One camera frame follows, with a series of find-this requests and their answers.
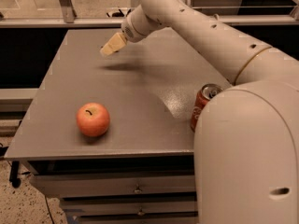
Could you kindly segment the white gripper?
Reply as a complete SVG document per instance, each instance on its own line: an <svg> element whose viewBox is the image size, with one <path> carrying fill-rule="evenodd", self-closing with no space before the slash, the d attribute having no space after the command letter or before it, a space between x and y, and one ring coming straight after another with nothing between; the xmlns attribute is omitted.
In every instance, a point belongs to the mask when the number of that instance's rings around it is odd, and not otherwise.
<svg viewBox="0 0 299 224"><path fill-rule="evenodd" d="M114 34L100 49L100 53L109 56L124 48L127 40L133 43L139 42L155 30L156 23L146 16L142 6L138 6L122 22L122 33Z"/></svg>

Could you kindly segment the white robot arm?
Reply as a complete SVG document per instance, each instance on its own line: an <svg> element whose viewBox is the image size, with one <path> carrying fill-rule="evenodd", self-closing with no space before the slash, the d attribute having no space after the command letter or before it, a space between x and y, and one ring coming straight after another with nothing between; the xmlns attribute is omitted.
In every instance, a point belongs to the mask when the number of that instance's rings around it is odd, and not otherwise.
<svg viewBox="0 0 299 224"><path fill-rule="evenodd" d="M194 135L200 224L299 224L299 62L188 5L140 0L102 48L170 27L231 83Z"/></svg>

